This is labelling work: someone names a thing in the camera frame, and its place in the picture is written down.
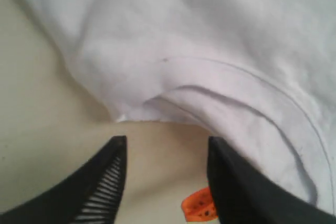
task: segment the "cloth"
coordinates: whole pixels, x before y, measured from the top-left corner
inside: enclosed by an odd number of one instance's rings
[[[26,0],[115,121],[199,124],[334,214],[334,0]]]

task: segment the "white t-shirt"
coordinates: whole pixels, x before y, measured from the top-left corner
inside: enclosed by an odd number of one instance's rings
[[[335,0],[26,0],[115,121],[196,123],[336,203]]]

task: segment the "orange plastic piece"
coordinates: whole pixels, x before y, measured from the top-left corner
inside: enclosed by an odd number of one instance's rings
[[[182,210],[188,222],[210,221],[218,217],[209,187],[187,197],[182,202]]]

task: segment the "white fabric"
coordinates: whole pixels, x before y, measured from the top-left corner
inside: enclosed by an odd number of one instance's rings
[[[202,125],[334,213],[335,0],[26,1],[115,121]]]

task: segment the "beige surface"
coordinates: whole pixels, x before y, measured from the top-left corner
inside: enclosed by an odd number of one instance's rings
[[[118,223],[185,223],[182,199],[206,186],[207,133],[109,122],[23,6],[0,0],[0,212],[58,183],[110,136],[126,134],[129,169]]]

